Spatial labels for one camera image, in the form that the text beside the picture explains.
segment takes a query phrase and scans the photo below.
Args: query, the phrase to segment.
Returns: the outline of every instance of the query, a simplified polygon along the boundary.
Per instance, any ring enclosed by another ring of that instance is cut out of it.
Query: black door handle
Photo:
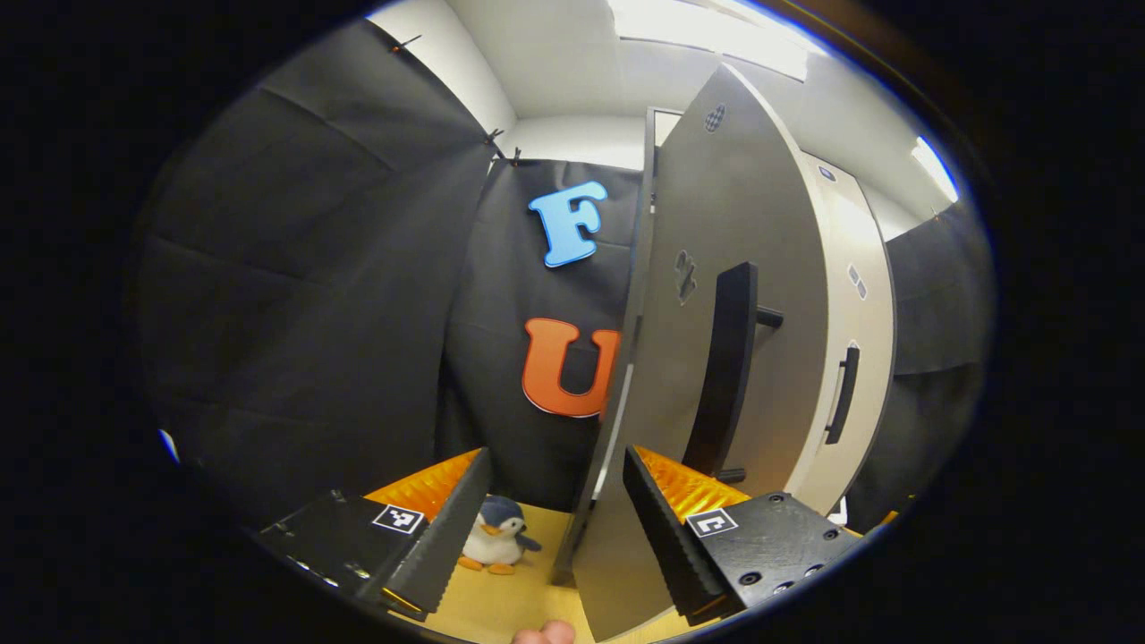
[[[835,418],[827,425],[827,445],[839,442],[843,434],[843,425],[847,422],[847,413],[851,411],[851,396],[855,393],[855,379],[859,376],[859,347],[847,347],[847,359],[839,362],[843,367],[843,391],[839,392],[839,405],[835,408]]]
[[[681,463],[708,476],[719,476],[735,435],[743,395],[751,370],[756,324],[777,329],[779,311],[757,306],[758,269],[750,261],[716,277],[716,308],[708,350],[708,369],[700,393],[700,407]],[[743,480],[740,472],[726,478]]]

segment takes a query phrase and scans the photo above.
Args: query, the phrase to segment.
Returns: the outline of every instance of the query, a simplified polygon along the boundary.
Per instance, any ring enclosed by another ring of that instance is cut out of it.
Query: ceiling
[[[756,85],[805,151],[918,221],[949,201],[910,157],[921,121],[837,55],[811,54],[805,83],[687,47],[619,40],[606,0],[447,0],[519,118],[684,110],[721,61]]]

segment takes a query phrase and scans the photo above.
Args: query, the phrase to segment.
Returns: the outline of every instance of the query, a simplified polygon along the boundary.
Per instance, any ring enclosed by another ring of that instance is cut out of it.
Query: black curtain
[[[970,427],[996,303],[989,238],[955,204],[886,243],[895,354],[878,432],[847,498],[860,532],[924,489]]]
[[[592,458],[599,417],[571,418],[535,407],[522,391],[529,347],[524,323],[547,317],[576,325],[561,385],[593,383],[591,336],[619,331],[627,297],[641,173],[561,160],[497,160],[489,173],[449,317],[442,363],[437,458],[488,446],[493,492],[522,503],[571,511]],[[590,257],[547,268],[548,242],[532,199],[598,181],[601,227],[585,234]]]
[[[434,463],[445,317],[493,148],[362,19],[270,73],[145,213],[143,374],[183,463],[261,527]]]

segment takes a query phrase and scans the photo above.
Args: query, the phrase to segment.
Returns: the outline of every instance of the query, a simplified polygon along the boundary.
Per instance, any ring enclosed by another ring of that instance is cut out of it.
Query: tan floor
[[[545,620],[561,619],[576,629],[576,644],[597,644],[589,630],[577,591],[548,584],[548,574],[569,515],[532,505],[522,504],[522,508],[529,526],[527,534],[540,542],[544,549],[540,552],[526,552],[513,575],[495,575],[488,568],[476,572],[457,566],[441,606],[421,626],[480,644],[510,644],[519,629],[537,629]],[[672,608],[645,626],[608,642],[646,644],[696,628],[689,627]]]

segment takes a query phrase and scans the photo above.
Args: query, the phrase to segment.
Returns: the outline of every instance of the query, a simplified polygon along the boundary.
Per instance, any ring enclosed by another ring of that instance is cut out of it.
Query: blue letter f
[[[582,237],[577,228],[584,226],[590,233],[600,230],[600,212],[597,206],[584,201],[575,211],[569,207],[572,199],[584,197],[603,199],[608,197],[608,193],[600,183],[590,181],[529,202],[529,210],[540,214],[540,222],[548,237],[545,266],[555,268],[597,252],[597,243]]]

